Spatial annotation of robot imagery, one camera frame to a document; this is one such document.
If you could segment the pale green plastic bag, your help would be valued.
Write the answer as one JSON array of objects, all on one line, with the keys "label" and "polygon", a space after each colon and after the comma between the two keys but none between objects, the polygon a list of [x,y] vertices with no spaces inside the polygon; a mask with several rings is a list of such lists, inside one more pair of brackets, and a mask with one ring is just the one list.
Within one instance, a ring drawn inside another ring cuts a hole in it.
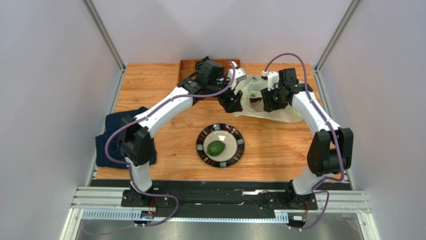
[{"label": "pale green plastic bag", "polygon": [[264,111],[261,90],[267,88],[267,86],[267,81],[257,75],[248,75],[245,80],[240,81],[235,90],[242,92],[240,99],[242,111],[234,112],[233,115],[235,117],[246,116],[283,123],[297,123],[303,120],[299,112],[290,105],[284,109],[271,112]]}]

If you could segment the green fake lime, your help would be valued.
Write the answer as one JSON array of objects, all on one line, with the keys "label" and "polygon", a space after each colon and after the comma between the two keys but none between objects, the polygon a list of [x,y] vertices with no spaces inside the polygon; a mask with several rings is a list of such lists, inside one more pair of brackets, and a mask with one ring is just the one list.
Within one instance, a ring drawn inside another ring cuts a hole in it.
[{"label": "green fake lime", "polygon": [[219,156],[226,149],[226,144],[220,140],[214,140],[207,145],[207,154],[210,156]]}]

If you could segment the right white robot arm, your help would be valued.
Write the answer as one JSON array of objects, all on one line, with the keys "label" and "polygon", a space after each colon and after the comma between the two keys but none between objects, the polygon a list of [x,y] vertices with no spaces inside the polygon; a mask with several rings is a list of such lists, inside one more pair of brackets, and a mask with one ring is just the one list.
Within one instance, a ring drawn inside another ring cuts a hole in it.
[{"label": "right white robot arm", "polygon": [[267,87],[261,90],[264,111],[293,107],[308,125],[313,139],[307,153],[307,168],[291,180],[284,201],[291,208],[310,199],[324,180],[343,175],[352,164],[354,134],[336,123],[321,107],[307,82],[301,83],[294,68],[261,73]]}]

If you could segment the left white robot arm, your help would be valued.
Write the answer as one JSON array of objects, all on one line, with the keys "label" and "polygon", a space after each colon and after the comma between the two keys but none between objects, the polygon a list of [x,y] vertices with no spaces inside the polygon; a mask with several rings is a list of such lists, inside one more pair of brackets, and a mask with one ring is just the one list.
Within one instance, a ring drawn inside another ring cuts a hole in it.
[{"label": "left white robot arm", "polygon": [[130,185],[138,194],[154,197],[149,161],[155,154],[157,132],[179,113],[206,98],[218,99],[227,113],[242,111],[242,93],[237,84],[247,78],[246,71],[234,61],[230,70],[213,60],[205,60],[199,69],[181,80],[172,92],[149,110],[135,117],[124,117],[117,131],[119,147],[130,173]]}]

